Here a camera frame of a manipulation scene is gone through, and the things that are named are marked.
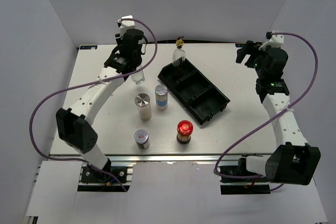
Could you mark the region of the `dark sauce glass bottle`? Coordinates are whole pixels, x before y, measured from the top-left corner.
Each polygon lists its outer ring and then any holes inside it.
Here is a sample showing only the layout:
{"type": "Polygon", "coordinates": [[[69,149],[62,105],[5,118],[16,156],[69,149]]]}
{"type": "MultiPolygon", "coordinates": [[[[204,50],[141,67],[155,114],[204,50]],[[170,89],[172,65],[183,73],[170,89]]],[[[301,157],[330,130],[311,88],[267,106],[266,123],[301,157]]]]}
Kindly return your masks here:
{"type": "Polygon", "coordinates": [[[183,50],[183,36],[180,36],[176,41],[176,49],[173,52],[172,66],[173,66],[173,77],[179,78],[183,74],[182,65],[186,58],[186,53],[183,50]]]}

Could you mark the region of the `clear glass oil bottle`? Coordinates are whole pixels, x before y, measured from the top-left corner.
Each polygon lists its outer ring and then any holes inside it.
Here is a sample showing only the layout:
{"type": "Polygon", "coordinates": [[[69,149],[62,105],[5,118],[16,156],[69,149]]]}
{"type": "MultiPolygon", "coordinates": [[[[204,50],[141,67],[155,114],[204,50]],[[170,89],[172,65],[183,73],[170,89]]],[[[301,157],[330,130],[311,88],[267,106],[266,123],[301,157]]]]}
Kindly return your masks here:
{"type": "Polygon", "coordinates": [[[145,81],[145,76],[144,76],[143,70],[132,74],[131,79],[136,85],[140,85],[141,83],[143,83],[145,81]]]}

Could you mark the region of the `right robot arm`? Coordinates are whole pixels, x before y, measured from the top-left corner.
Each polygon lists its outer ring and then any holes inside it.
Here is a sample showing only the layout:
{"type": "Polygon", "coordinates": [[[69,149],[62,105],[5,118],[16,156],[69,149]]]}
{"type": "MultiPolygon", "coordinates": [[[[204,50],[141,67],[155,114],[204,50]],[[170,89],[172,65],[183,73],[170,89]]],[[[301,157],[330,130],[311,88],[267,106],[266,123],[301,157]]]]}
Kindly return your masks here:
{"type": "Polygon", "coordinates": [[[308,185],[321,158],[320,150],[310,146],[296,122],[290,106],[288,87],[282,78],[288,54],[279,47],[247,41],[238,49],[236,62],[257,73],[256,92],[270,118],[276,139],[276,150],[270,156],[248,155],[239,160],[238,177],[247,182],[256,174],[271,183],[308,185]]]}

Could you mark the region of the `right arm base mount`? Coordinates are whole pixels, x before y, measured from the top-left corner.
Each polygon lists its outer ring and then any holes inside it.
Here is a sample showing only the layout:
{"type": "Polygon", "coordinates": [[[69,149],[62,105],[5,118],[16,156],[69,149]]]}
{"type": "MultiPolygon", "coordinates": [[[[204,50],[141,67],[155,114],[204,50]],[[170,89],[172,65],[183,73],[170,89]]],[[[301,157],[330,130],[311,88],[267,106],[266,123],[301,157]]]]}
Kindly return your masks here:
{"type": "MultiPolygon", "coordinates": [[[[215,170],[227,176],[246,177],[257,175],[246,170],[246,157],[240,157],[237,164],[221,162],[215,170]]],[[[266,178],[220,177],[220,190],[222,195],[270,194],[270,187],[266,178]]]]}

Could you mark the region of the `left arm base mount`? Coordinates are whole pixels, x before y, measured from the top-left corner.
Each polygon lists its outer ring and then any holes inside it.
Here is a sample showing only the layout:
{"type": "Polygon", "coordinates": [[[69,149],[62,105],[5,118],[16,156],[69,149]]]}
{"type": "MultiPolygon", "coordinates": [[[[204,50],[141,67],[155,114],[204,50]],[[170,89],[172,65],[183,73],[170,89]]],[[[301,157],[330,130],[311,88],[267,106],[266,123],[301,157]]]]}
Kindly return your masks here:
{"type": "Polygon", "coordinates": [[[95,193],[125,193],[129,190],[134,162],[115,161],[110,158],[110,174],[94,170],[90,165],[83,164],[77,191],[95,193]]]}

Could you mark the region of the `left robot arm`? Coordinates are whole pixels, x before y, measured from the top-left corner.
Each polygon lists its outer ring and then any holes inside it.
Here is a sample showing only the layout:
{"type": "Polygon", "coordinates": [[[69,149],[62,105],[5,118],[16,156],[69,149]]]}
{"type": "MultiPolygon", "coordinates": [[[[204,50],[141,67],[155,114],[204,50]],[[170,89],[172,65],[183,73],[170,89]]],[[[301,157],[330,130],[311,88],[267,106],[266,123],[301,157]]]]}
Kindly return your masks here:
{"type": "Polygon", "coordinates": [[[98,135],[92,124],[108,98],[127,79],[116,77],[133,72],[141,65],[144,41],[143,31],[128,29],[117,39],[117,46],[104,62],[98,83],[91,85],[68,109],[60,108],[56,113],[59,138],[94,166],[93,176],[101,182],[110,178],[111,162],[99,148],[98,135]]]}

